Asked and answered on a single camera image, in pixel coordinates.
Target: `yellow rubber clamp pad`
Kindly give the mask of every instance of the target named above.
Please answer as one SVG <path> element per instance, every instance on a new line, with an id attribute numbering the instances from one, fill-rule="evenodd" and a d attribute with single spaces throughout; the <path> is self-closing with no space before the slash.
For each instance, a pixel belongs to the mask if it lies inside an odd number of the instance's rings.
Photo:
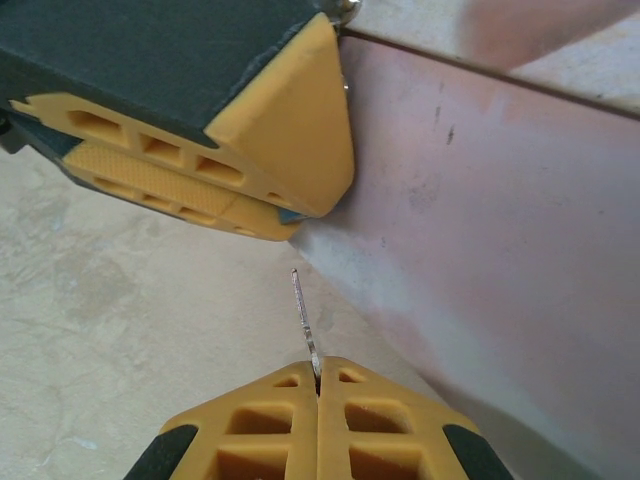
<path id="1" fill-rule="evenodd" d="M 344 358 L 326 357 L 318 480 L 467 480 L 443 427 L 465 416 Z"/>
<path id="2" fill-rule="evenodd" d="M 209 148 L 71 95 L 12 100 L 53 129 L 309 216 L 327 214 L 354 159 L 335 32 L 319 13 L 209 125 Z"/>
<path id="3" fill-rule="evenodd" d="M 83 142 L 63 163 L 69 173 L 101 191 L 197 225 L 273 241 L 287 240 L 298 228 L 281 225 L 274 205 L 104 146 Z"/>
<path id="4" fill-rule="evenodd" d="M 311 364 L 289 365 L 169 420 L 198 427 L 171 480 L 312 480 L 317 415 Z"/>

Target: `concrete floor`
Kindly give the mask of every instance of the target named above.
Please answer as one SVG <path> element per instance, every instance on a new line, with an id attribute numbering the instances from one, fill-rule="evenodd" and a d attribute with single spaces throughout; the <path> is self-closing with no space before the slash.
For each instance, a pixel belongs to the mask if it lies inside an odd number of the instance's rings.
<path id="1" fill-rule="evenodd" d="M 325 354 L 430 389 L 286 243 L 222 234 L 0 153 L 0 478 L 122 478 L 169 417 Z"/>

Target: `textured yellow surface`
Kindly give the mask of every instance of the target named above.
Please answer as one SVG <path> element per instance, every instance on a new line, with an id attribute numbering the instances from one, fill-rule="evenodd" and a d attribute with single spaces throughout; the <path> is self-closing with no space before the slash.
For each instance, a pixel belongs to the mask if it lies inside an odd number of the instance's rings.
<path id="1" fill-rule="evenodd" d="M 463 415 L 344 358 L 326 357 L 318 402 L 318 480 L 466 480 L 442 431 Z"/>
<path id="2" fill-rule="evenodd" d="M 70 173 L 99 190 L 191 223 L 266 240 L 287 240 L 277 207 L 121 152 L 83 142 L 64 158 Z"/>
<path id="3" fill-rule="evenodd" d="M 11 101 L 44 125 L 310 216 L 351 184 L 353 150 L 336 35 L 314 17 L 205 128 L 208 148 L 68 93 Z"/>
<path id="4" fill-rule="evenodd" d="M 198 433 L 171 480 L 303 480 L 316 475 L 317 398 L 298 362 L 171 420 Z"/>

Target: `metal pin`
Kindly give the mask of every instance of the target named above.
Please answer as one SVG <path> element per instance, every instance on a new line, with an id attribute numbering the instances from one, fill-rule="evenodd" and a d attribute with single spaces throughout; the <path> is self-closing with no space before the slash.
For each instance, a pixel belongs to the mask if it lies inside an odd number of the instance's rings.
<path id="1" fill-rule="evenodd" d="M 300 323 L 302 324 L 302 332 L 304 333 L 304 339 L 309 347 L 309 353 L 311 354 L 311 367 L 313 368 L 313 375 L 316 377 L 316 388 L 320 387 L 320 375 L 322 374 L 322 367 L 320 366 L 320 357 L 316 350 L 316 344 L 313 342 L 313 335 L 311 334 L 311 326 L 307 319 L 307 309 L 304 306 L 304 298 L 302 298 L 302 288 L 300 288 L 300 279 L 298 278 L 298 270 L 295 268 L 291 270 L 291 281 L 293 282 L 293 289 L 296 294 L 296 305 L 298 306 L 298 314 L 300 315 Z"/>

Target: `yellow plastic pad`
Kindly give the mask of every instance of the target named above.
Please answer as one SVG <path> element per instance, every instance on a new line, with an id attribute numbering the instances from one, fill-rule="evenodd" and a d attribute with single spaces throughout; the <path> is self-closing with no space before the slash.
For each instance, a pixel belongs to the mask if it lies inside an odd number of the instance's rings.
<path id="1" fill-rule="evenodd" d="M 310 216 L 353 179 L 337 39 L 316 15 L 205 128 L 208 148 L 68 93 L 11 101 L 53 129 Z"/>
<path id="2" fill-rule="evenodd" d="M 198 427 L 171 480 L 312 480 L 317 415 L 311 364 L 289 365 L 169 420 Z"/>
<path id="3" fill-rule="evenodd" d="M 323 361 L 318 480 L 467 480 L 442 427 L 463 415 L 344 358 Z"/>
<path id="4" fill-rule="evenodd" d="M 287 240 L 298 228 L 281 225 L 274 205 L 89 142 L 63 162 L 99 190 L 205 227 L 274 241 Z"/>

